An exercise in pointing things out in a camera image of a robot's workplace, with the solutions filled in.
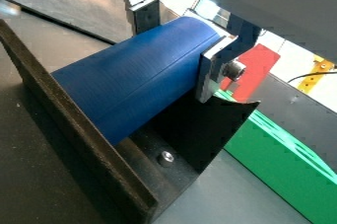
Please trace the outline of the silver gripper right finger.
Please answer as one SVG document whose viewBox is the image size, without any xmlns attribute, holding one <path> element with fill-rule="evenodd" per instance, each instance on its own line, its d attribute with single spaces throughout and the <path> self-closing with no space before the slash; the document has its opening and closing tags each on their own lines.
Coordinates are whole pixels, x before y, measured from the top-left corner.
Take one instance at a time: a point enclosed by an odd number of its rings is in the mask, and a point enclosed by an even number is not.
<svg viewBox="0 0 337 224">
<path fill-rule="evenodd" d="M 238 57 L 255 45 L 261 28 L 233 14 L 229 15 L 225 28 L 191 9 L 186 10 L 185 16 L 202 21 L 219 35 L 219 39 L 199 55 L 194 98 L 205 103 L 219 89 L 223 78 L 237 81 L 245 73 L 246 66 L 238 61 Z"/>
</svg>

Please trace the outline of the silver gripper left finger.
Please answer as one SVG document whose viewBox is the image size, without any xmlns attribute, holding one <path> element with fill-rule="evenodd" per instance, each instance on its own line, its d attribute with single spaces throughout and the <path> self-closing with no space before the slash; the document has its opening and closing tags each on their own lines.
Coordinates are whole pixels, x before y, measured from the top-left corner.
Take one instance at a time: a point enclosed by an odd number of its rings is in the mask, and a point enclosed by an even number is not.
<svg viewBox="0 0 337 224">
<path fill-rule="evenodd" d="M 161 24 L 159 0 L 124 0 L 124 2 L 134 35 Z"/>
</svg>

